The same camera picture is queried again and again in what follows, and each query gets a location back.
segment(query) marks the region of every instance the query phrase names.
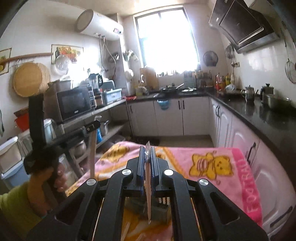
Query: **ceiling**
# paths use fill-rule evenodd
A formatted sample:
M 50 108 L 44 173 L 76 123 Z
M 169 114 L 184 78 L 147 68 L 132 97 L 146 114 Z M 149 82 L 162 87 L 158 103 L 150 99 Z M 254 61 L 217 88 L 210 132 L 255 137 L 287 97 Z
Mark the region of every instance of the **ceiling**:
M 206 4 L 207 0 L 52 0 L 83 9 L 92 9 L 104 15 L 118 13 L 122 16 L 153 8 L 184 3 Z

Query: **floor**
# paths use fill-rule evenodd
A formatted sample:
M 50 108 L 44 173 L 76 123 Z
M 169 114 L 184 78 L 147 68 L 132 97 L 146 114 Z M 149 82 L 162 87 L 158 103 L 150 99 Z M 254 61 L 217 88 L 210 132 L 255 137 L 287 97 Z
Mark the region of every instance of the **floor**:
M 162 137 L 159 146 L 165 147 L 214 147 L 210 136 L 201 137 Z

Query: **microwave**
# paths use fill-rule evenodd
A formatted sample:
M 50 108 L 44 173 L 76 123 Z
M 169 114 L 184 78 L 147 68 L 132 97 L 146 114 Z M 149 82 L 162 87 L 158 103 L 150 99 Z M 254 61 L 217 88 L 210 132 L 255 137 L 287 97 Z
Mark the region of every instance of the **microwave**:
M 95 107 L 91 104 L 91 97 L 87 86 L 54 92 L 48 89 L 44 93 L 44 117 L 53 119 L 57 124 L 62 124 Z

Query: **metal screw head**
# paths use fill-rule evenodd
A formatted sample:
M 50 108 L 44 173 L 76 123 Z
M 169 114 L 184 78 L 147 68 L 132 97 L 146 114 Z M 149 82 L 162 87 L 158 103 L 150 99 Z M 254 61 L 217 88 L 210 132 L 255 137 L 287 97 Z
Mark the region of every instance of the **metal screw head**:
M 198 182 L 199 182 L 200 185 L 202 185 L 202 186 L 206 186 L 206 185 L 209 184 L 209 181 L 208 181 L 207 179 L 200 179 Z
M 164 172 L 163 172 L 165 175 L 167 175 L 167 176 L 171 176 L 171 175 L 173 175 L 174 174 L 174 171 L 173 170 L 171 170 L 171 169 L 166 169 L 166 170 L 164 170 Z
M 125 175 L 125 176 L 130 175 L 131 170 L 130 169 L 124 169 L 124 170 L 122 170 L 122 174 Z
M 89 186 L 95 185 L 96 184 L 96 180 L 93 178 L 90 178 L 86 181 L 86 184 Z

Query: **person's arm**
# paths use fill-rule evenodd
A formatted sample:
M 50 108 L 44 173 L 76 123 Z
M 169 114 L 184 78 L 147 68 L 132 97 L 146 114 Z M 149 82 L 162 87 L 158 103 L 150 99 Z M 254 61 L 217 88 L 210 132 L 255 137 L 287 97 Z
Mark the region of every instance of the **person's arm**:
M 58 167 L 58 178 L 55 186 L 59 192 L 66 190 L 65 168 Z M 53 168 L 41 171 L 31 176 L 30 181 L 13 188 L 9 193 L 0 196 L 0 208 L 16 233 L 25 239 L 27 233 L 51 209 L 46 202 L 42 185 L 52 175 Z
M 27 190 L 28 183 L 24 183 L 0 196 L 0 208 L 5 218 L 22 239 L 41 220 L 30 206 Z

